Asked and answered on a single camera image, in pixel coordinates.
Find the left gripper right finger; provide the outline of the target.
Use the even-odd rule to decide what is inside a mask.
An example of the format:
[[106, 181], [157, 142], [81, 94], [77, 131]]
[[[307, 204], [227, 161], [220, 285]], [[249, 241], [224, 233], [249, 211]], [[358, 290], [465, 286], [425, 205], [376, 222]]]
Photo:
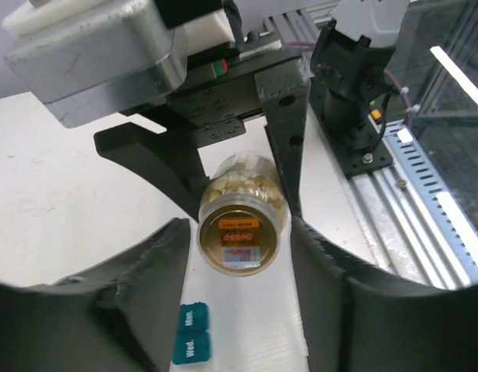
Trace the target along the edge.
[[390, 274], [291, 220], [312, 371], [478, 371], [478, 284], [454, 291]]

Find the teal pill box compartments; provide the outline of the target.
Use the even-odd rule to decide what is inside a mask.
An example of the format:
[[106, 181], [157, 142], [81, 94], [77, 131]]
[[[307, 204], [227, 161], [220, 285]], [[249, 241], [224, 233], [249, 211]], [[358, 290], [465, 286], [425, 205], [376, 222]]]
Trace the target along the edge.
[[193, 366], [211, 359], [210, 315], [204, 302], [180, 306], [172, 363]]

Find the amber pill bottle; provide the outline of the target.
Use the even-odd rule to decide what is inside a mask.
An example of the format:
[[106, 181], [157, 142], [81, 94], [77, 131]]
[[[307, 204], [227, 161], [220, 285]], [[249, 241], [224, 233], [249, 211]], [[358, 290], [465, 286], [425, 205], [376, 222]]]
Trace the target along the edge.
[[258, 274], [275, 260], [286, 220], [274, 162], [254, 152], [237, 153], [220, 164], [202, 195], [198, 249], [223, 274]]

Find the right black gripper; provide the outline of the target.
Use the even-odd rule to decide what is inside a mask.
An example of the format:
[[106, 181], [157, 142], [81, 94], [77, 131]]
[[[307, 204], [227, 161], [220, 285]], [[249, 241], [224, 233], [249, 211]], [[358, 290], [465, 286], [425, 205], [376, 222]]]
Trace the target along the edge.
[[94, 134], [100, 157], [164, 193], [197, 220], [208, 177], [198, 149], [245, 132], [265, 115], [265, 130], [291, 214], [302, 216], [301, 165], [311, 80], [301, 53], [276, 50], [247, 60], [220, 60], [213, 79], [145, 105], [139, 112], [165, 128], [156, 134], [127, 122]]

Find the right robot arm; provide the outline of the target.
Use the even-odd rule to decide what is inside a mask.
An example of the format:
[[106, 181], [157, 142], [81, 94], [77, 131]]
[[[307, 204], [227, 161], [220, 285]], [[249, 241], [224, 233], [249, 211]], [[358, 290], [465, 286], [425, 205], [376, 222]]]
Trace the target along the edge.
[[268, 50], [277, 34], [242, 33], [232, 1], [158, 1], [166, 26], [181, 26], [216, 10], [232, 38], [190, 55], [197, 84], [179, 88], [163, 103], [134, 112], [162, 125], [156, 134], [134, 123], [94, 136], [100, 157], [140, 176], [189, 216], [196, 217], [207, 178], [198, 150], [242, 135], [244, 121], [266, 116], [266, 133], [292, 215], [301, 215], [299, 187], [305, 120], [318, 88], [322, 121], [340, 136], [364, 123], [369, 103], [391, 91], [384, 70], [407, 10], [406, 1], [342, 1], [305, 60], [301, 43]]

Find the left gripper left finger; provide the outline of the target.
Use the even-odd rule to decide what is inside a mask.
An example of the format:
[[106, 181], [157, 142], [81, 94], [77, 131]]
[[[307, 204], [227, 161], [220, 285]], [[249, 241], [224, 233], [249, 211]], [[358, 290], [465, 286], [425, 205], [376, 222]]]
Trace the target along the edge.
[[57, 283], [0, 282], [0, 371], [167, 371], [191, 242], [172, 219]]

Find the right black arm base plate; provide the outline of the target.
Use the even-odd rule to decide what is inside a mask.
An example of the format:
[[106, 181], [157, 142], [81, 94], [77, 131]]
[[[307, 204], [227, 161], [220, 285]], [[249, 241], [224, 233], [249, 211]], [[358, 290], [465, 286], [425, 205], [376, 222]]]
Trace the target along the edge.
[[359, 128], [340, 131], [321, 124], [338, 165], [347, 179], [389, 167], [394, 159], [368, 117]]

